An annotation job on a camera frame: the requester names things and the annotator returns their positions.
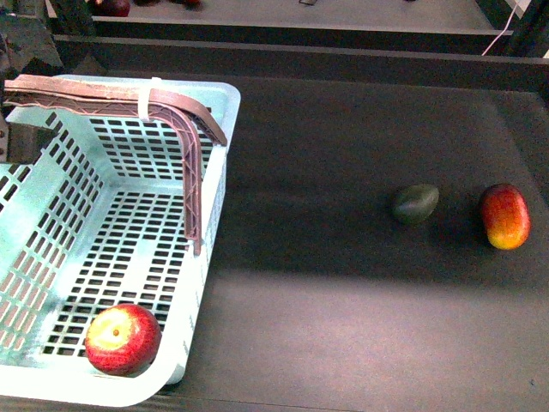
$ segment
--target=brown handle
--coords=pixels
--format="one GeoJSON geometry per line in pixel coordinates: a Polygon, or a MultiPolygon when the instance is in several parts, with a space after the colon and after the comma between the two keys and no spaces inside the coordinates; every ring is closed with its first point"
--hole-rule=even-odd
{"type": "MultiPolygon", "coordinates": [[[[83,115],[138,118],[141,88],[105,86],[56,77],[21,75],[6,82],[4,104],[63,108],[83,115]]],[[[152,89],[148,116],[170,125],[181,141],[184,181],[185,237],[195,241],[195,254],[202,243],[202,150],[196,126],[213,143],[226,145],[223,130],[200,102],[181,94],[152,89]]]]}

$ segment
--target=basket slot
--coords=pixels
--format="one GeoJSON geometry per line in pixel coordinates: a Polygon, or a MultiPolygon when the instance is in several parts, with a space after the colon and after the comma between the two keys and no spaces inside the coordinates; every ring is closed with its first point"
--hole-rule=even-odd
{"type": "Polygon", "coordinates": [[[51,295],[58,271],[104,185],[86,155],[69,135],[62,119],[52,112],[45,124],[57,131],[57,137],[43,150],[39,163],[32,167],[10,167],[0,179],[4,187],[10,185],[15,188],[9,197],[14,202],[9,208],[6,204],[6,208],[0,210],[3,231],[18,230],[21,232],[19,239],[25,239],[22,245],[13,245],[14,250],[6,251],[3,256],[10,263],[6,269],[8,274],[0,284],[0,300],[5,306],[5,311],[0,312],[3,330],[0,346],[11,351],[23,348],[33,323],[39,318],[42,307],[51,295]],[[54,173],[54,167],[62,172],[56,178],[51,178],[48,173],[54,173]],[[30,185],[22,189],[21,183],[31,177],[30,185]],[[44,186],[37,185],[44,179],[59,182],[58,191],[44,193],[44,186]],[[44,210],[41,203],[44,204],[45,212],[37,217],[23,216],[25,221],[34,219],[36,224],[33,227],[29,225],[31,229],[27,237],[22,238],[26,228],[19,224],[10,228],[10,217],[15,212],[19,213],[21,204],[33,202],[37,204],[27,206],[28,214],[44,210]]]}
{"type": "MultiPolygon", "coordinates": [[[[5,102],[9,105],[59,107],[105,117],[137,118],[138,95],[139,88],[89,85],[41,76],[19,76],[15,81],[6,82],[5,88],[5,102]]],[[[226,144],[225,135],[205,106],[180,94],[152,90],[148,115],[169,124],[182,143],[185,236],[195,241],[195,254],[199,255],[202,246],[202,151],[190,119],[213,142],[226,144]]]]}
{"type": "Polygon", "coordinates": [[[146,307],[164,328],[189,248],[182,210],[181,195],[116,193],[42,354],[85,356],[84,330],[120,303],[146,307]]]}

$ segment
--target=apple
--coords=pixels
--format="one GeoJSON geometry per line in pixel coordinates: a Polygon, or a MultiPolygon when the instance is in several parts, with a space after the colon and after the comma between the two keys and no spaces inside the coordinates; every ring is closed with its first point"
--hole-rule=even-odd
{"type": "Polygon", "coordinates": [[[154,315],[139,305],[120,304],[101,312],[87,329],[86,355],[101,372],[126,376],[150,364],[162,332],[154,315]]]}
{"type": "Polygon", "coordinates": [[[128,17],[130,0],[94,0],[94,9],[99,15],[128,17]]]}

